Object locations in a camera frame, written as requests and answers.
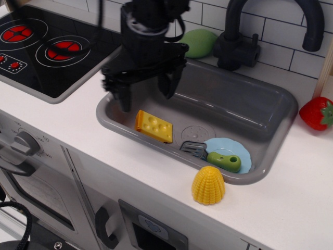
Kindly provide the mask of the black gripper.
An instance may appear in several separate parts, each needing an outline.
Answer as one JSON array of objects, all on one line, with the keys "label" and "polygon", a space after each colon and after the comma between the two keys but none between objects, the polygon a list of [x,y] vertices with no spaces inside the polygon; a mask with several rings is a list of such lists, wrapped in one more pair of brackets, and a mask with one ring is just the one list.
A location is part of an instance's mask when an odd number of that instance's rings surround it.
[{"label": "black gripper", "polygon": [[139,23],[122,23],[120,52],[102,73],[104,89],[112,93],[123,112],[131,111],[130,85],[158,77],[159,91],[170,99],[182,77],[189,47],[180,37],[165,37],[168,26],[149,30]]}]

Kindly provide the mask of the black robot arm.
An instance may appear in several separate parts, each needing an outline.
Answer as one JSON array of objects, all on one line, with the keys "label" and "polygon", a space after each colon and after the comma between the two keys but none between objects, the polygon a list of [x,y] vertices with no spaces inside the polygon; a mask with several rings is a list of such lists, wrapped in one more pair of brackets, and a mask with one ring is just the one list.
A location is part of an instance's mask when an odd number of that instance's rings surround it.
[{"label": "black robot arm", "polygon": [[189,46],[182,35],[167,37],[169,24],[189,11],[189,1],[130,1],[121,7],[121,47],[103,68],[104,88],[118,100],[123,112],[131,110],[131,85],[157,78],[160,92],[171,98],[186,65]]}]

